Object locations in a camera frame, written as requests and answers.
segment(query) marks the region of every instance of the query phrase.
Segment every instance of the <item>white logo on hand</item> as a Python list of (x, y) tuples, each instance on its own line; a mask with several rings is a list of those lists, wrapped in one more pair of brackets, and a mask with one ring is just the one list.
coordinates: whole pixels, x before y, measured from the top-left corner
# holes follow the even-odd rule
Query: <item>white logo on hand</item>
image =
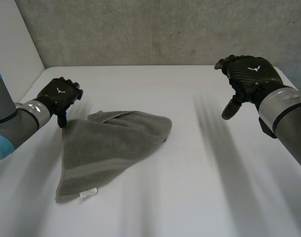
[(257, 68), (248, 68), (249, 70), (253, 70), (253, 71), (259, 71), (260, 66), (258, 66)]
[(58, 91), (58, 93), (65, 93), (65, 91), (61, 91), (61, 90), (59, 90), (59, 88), (57, 87), (57, 91)]

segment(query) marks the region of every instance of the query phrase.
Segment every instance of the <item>gray wall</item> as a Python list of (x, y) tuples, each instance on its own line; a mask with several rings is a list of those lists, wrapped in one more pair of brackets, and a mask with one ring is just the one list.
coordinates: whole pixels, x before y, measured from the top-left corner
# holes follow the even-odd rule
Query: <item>gray wall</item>
[(301, 0), (16, 0), (45, 67), (262, 56), (301, 88)]

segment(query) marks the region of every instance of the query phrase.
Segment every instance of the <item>carbon fiber glove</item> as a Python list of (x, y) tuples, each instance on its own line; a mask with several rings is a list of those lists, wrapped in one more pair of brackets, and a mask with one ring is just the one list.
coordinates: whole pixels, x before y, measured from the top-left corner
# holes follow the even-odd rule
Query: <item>carbon fiber glove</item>
[(220, 59), (214, 68), (221, 69), (228, 77), (229, 84), (236, 91), (221, 115), (226, 120), (238, 112), (242, 103), (255, 103), (255, 94), (264, 84), (274, 84), (273, 87), (282, 85), (283, 87), (279, 74), (264, 58), (230, 55), (225, 59)]
[(67, 125), (67, 109), (83, 95), (78, 83), (72, 83), (70, 79), (54, 78), (37, 95), (38, 101), (42, 102), (49, 110), (50, 115), (57, 115), (58, 125), (64, 128)]

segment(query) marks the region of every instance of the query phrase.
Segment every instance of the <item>concrete wall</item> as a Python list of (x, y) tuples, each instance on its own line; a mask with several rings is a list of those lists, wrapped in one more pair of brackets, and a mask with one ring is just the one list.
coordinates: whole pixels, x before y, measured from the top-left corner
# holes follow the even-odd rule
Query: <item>concrete wall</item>
[(0, 0), (0, 73), (14, 102), (19, 102), (44, 71), (14, 0)]
[(301, 88), (301, 0), (16, 0), (45, 67), (262, 56)]

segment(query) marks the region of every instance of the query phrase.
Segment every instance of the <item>white wall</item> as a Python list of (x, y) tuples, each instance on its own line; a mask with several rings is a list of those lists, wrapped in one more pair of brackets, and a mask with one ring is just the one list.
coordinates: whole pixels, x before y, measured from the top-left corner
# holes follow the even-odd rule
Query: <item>white wall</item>
[(0, 0), (0, 73), (14, 102), (44, 71), (14, 0)]

